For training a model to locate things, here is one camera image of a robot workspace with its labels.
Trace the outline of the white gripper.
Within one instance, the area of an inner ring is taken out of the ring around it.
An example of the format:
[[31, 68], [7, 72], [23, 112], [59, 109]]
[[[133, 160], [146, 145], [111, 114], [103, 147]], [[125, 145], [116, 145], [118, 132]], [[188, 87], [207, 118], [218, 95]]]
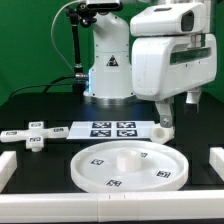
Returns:
[[189, 48], [190, 42], [189, 36], [148, 37], [136, 39], [132, 47], [134, 92], [139, 99], [157, 101], [155, 106], [164, 128], [173, 126], [173, 102], [165, 98], [187, 91], [184, 111], [196, 115], [201, 98], [199, 86], [216, 76], [215, 37], [207, 34], [202, 48]]

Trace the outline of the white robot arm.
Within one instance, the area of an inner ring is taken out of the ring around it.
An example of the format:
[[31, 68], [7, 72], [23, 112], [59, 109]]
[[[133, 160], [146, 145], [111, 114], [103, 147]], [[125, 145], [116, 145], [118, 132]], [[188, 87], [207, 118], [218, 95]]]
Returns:
[[124, 3], [86, 0], [96, 20], [88, 94], [104, 102], [132, 95], [153, 101], [160, 125], [170, 128], [172, 98], [185, 92], [185, 110], [196, 112], [201, 87], [216, 77], [217, 0], [156, 0], [129, 23], [114, 15]]

